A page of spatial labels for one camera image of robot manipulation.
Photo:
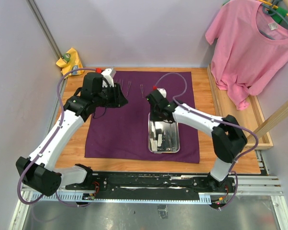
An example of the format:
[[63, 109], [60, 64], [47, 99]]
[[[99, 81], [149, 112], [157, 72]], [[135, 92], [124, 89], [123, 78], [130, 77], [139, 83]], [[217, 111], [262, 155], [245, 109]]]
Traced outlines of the steel instrument tray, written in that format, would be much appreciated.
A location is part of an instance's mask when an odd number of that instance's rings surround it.
[[[148, 128], [150, 126], [150, 122], [152, 122], [150, 120], [150, 114], [148, 115]], [[166, 123], [163, 122], [163, 126], [164, 126], [164, 133], [163, 133], [163, 142], [161, 144], [161, 147], [158, 148], [159, 152], [154, 153], [154, 154], [168, 154], [168, 153], [177, 153], [180, 150], [180, 139], [179, 139], [179, 129], [178, 129], [178, 123]], [[175, 136], [176, 142], [177, 142], [177, 151], [176, 152], [167, 152], [165, 150], [165, 132], [166, 131], [170, 131], [172, 132], [172, 135]]]

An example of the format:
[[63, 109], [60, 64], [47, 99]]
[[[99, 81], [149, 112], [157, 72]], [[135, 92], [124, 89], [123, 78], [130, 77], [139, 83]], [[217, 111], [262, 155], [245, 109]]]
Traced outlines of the purple surgical wrap cloth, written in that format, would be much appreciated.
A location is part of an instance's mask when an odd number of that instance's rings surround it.
[[[180, 150], [177, 153], [154, 154], [148, 149], [148, 114], [150, 104], [146, 96], [153, 86], [164, 88], [167, 99], [185, 92], [179, 99], [194, 107], [194, 93], [190, 72], [179, 76], [166, 72], [118, 71], [114, 79], [123, 80], [123, 94], [126, 96], [131, 81], [128, 104], [121, 108], [97, 108], [96, 118], [91, 119], [85, 144], [86, 158], [131, 159], [144, 161], [178, 161], [199, 163], [198, 131], [179, 124]], [[144, 86], [142, 98], [140, 84]]]

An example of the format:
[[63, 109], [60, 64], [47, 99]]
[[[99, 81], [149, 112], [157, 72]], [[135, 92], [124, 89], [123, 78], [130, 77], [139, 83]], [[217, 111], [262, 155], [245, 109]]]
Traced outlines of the steel scissors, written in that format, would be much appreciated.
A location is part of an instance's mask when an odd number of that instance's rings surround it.
[[175, 136], [172, 135], [172, 132], [165, 132], [165, 150], [167, 152], [176, 152], [177, 151], [177, 142]]

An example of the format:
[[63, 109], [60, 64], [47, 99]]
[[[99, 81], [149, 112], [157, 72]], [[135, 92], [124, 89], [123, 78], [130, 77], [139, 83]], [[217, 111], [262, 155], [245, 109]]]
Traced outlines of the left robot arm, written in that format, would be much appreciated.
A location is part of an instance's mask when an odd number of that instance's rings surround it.
[[16, 162], [21, 183], [44, 196], [52, 196], [60, 187], [77, 184], [87, 190], [93, 185], [93, 171], [87, 166], [76, 164], [71, 168], [56, 169], [56, 162], [74, 133], [101, 108], [120, 108], [128, 103], [119, 83], [114, 82], [114, 69], [102, 73], [89, 72], [63, 106], [58, 121], [29, 155]]

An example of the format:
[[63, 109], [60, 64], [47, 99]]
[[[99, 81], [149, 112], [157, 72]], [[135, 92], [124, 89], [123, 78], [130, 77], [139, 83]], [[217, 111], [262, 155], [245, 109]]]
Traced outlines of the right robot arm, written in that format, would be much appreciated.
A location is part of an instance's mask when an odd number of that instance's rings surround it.
[[158, 89], [148, 94], [146, 99], [150, 104], [152, 121], [184, 124], [212, 138], [216, 161], [203, 187], [214, 192], [224, 188], [235, 157], [247, 144], [247, 138], [236, 118], [232, 115], [210, 115], [176, 100], [170, 102]]

